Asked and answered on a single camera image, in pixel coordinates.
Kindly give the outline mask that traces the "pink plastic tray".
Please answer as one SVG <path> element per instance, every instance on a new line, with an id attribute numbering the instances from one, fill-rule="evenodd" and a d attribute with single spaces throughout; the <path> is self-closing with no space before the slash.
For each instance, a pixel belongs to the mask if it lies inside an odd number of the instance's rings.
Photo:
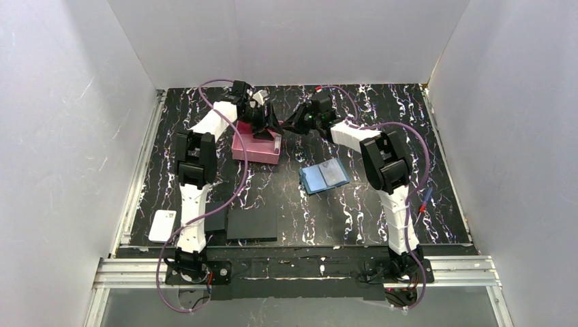
<path id="1" fill-rule="evenodd" d="M 232 141 L 232 158 L 243 161 L 245 153 L 241 141 L 244 141 L 247 150 L 247 160 L 254 163 L 277 165 L 279 161 L 279 154 L 273 152 L 274 140 L 256 140 L 252 136 L 252 132 L 248 123 L 237 121 L 236 125 L 241 136 L 234 135 Z"/>

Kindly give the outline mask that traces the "blue leather card holder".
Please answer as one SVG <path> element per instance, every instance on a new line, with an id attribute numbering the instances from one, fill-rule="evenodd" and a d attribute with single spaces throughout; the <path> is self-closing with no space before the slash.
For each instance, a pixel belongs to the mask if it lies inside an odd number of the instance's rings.
<path id="1" fill-rule="evenodd" d="M 299 169 L 299 180 L 308 195 L 341 187 L 350 182 L 342 162 L 338 158 Z"/>

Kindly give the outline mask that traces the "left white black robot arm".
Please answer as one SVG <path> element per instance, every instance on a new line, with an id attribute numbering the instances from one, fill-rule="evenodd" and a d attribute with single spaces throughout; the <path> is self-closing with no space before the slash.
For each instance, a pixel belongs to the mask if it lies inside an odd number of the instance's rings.
<path id="1" fill-rule="evenodd" d="M 217 174 L 216 142 L 228 129 L 241 133 L 236 121 L 250 126 L 256 140 L 275 141 L 283 134 L 273 105 L 265 90 L 255 91 L 241 80 L 235 80 L 227 94 L 187 132 L 179 132 L 173 142 L 175 176 L 181 192 L 181 218 L 177 230 L 174 269 L 203 273 L 207 240 L 204 230 L 205 205 L 209 187 Z"/>

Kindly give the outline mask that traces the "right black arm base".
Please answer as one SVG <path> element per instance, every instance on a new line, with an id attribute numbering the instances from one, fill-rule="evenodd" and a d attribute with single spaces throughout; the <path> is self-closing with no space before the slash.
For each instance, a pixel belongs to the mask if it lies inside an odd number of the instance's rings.
<path id="1" fill-rule="evenodd" d="M 433 268 L 429 260 L 423 260 L 421 267 L 411 261 L 408 268 L 402 268 L 391 260 L 364 261 L 357 277 L 362 283 L 409 283 L 415 285 L 433 283 L 435 281 Z"/>

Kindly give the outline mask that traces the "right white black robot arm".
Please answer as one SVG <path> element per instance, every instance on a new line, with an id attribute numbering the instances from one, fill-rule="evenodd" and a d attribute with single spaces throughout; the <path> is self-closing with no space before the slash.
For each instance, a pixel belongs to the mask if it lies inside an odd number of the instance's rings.
<path id="1" fill-rule="evenodd" d="M 402 277 L 424 271 L 423 251 L 408 204 L 412 160 L 397 133 L 356 126 L 339 118 L 331 97 L 324 93 L 300 104 L 282 128 L 300 135 L 316 130 L 328 142 L 361 154 L 366 178 L 377 191 L 385 213 L 390 272 Z"/>

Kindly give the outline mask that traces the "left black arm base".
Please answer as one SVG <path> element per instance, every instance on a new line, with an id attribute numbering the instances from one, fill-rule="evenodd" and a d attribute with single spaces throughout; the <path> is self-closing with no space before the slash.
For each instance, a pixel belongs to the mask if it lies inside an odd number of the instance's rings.
<path id="1" fill-rule="evenodd" d="M 202 263 L 200 270 L 175 266 L 171 263 L 165 277 L 166 285 L 228 285 L 231 282 L 232 264 L 229 261 L 208 261 Z"/>

